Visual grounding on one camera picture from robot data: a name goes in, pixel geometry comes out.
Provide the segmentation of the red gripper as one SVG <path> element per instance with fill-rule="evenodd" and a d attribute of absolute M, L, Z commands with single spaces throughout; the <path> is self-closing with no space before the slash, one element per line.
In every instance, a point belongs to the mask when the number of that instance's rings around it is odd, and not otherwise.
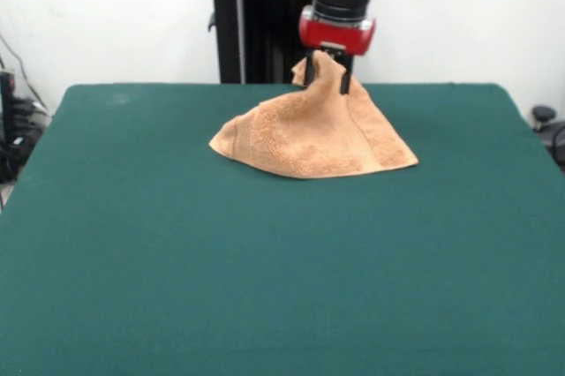
<path fill-rule="evenodd" d="M 306 47 L 345 53 L 338 60 L 344 68 L 340 94 L 349 93 L 354 56 L 363 56 L 369 50 L 375 29 L 375 18 L 365 17 L 357 22 L 324 19 L 312 5 L 304 7 L 298 22 L 299 36 Z M 314 49 L 309 50 L 305 56 L 304 86 L 310 86 L 316 76 Z"/>

